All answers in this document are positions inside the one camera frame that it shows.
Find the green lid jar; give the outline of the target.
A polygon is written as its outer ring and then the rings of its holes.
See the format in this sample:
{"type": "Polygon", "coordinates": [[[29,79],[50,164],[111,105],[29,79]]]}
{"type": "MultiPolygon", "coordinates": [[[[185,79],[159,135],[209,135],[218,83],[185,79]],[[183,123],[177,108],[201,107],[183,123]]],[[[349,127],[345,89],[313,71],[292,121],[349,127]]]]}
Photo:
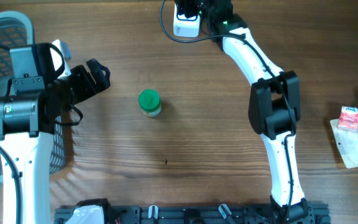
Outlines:
{"type": "Polygon", "coordinates": [[[141,110],[149,117],[159,115],[162,110],[161,98],[155,90],[144,90],[139,95],[139,106],[141,110]]]}

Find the red tissue packet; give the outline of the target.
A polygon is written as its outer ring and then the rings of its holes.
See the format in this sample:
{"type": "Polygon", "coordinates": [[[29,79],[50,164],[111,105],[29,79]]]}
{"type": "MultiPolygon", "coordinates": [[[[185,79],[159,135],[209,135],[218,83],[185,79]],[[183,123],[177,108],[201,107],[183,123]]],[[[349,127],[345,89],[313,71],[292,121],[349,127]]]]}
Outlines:
{"type": "Polygon", "coordinates": [[[338,128],[356,130],[358,128],[358,108],[343,106],[338,121],[338,128]]]}

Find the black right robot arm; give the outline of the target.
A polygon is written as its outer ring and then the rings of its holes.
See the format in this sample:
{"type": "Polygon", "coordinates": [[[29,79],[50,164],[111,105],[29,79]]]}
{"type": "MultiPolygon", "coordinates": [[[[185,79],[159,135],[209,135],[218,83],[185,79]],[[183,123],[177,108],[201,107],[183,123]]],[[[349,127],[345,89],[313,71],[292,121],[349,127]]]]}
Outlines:
{"type": "Polygon", "coordinates": [[[254,40],[230,1],[176,1],[176,14],[199,17],[207,38],[235,61],[251,85],[248,117],[262,138],[272,175],[272,221],[292,223],[307,216],[295,155],[300,119],[300,82],[294,71],[276,66],[254,40]]]}

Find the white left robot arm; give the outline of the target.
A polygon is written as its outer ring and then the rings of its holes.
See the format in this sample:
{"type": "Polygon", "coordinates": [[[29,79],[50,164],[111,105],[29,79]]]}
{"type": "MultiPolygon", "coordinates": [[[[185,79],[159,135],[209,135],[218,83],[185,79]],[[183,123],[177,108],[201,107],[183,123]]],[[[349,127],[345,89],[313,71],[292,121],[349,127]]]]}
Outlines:
{"type": "Polygon", "coordinates": [[[97,60],[71,70],[52,43],[9,50],[13,78],[0,96],[3,223],[50,223],[50,156],[58,117],[107,90],[110,71],[97,60]]]}

